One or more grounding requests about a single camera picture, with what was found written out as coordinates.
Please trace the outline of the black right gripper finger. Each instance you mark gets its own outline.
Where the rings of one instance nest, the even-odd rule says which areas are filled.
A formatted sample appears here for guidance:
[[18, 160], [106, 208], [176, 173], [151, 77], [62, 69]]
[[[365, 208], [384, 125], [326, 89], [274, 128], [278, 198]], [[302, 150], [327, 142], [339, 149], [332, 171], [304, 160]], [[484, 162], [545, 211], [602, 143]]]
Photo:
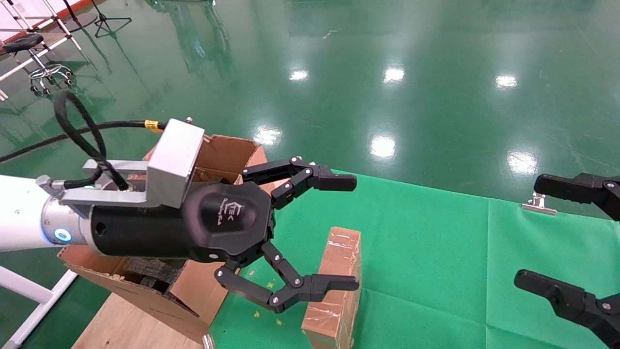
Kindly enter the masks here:
[[520, 270], [514, 285], [547, 299], [556, 316], [589, 329], [609, 349], [620, 347], [620, 294], [597, 298], [582, 287], [529, 270]]
[[541, 174], [534, 191], [546, 196], [581, 204], [595, 204], [614, 221], [620, 220], [620, 177], [580, 173], [575, 177]]

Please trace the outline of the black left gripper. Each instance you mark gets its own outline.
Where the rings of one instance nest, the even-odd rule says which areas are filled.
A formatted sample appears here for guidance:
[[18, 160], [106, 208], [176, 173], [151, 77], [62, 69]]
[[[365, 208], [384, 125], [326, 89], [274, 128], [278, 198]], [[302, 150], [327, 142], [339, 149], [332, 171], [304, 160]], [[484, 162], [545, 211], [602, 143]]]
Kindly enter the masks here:
[[[298, 302], [322, 302], [329, 291], [359, 288], [355, 276], [301, 276], [269, 242], [275, 227], [273, 208], [284, 208], [309, 189], [353, 191], [356, 176], [334, 173], [301, 157], [246, 167], [241, 176], [241, 185], [191, 185], [180, 208], [94, 206], [92, 248], [109, 256], [226, 261], [215, 272], [217, 282], [275, 313]], [[271, 196], [259, 187], [279, 181], [284, 182]], [[250, 264], [261, 253], [285, 283], [276, 292], [235, 273], [237, 263]]]

